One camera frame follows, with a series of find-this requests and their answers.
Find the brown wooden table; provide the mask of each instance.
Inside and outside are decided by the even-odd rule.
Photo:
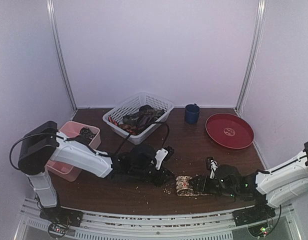
[[[123,140],[103,122],[102,116],[109,109],[80,109],[74,121],[96,126],[101,129],[102,143],[99,150],[113,152]],[[175,149],[174,155],[163,166],[175,175],[195,176],[206,174],[204,159],[213,156],[219,164],[235,165],[242,175],[262,169],[262,164],[253,145],[242,150],[227,149],[213,142],[205,130],[206,119],[215,113],[232,113],[232,109],[201,109],[196,125],[184,122],[184,109],[172,110],[167,120],[170,135],[166,146]],[[162,144],[166,129],[160,126],[144,142],[155,149]],[[121,151],[129,151],[134,145],[127,142]],[[53,184],[59,193],[63,206],[86,211],[131,215],[169,215],[210,213],[250,206],[253,202],[237,200],[230,197],[179,197],[176,195],[175,183],[170,181],[162,187],[155,187],[150,182],[134,179],[128,181],[111,181],[98,178],[82,171],[74,182],[68,182],[54,174],[50,174]]]

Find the red plate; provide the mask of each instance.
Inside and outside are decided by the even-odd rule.
[[[249,124],[229,113],[210,116],[206,121],[206,131],[215,142],[230,149],[244,149],[254,140]]]

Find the patterned fabric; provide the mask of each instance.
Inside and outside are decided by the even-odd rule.
[[[182,197],[195,197],[195,196],[207,196],[209,194],[198,193],[193,190],[189,184],[190,176],[178,176],[176,177],[176,193]]]

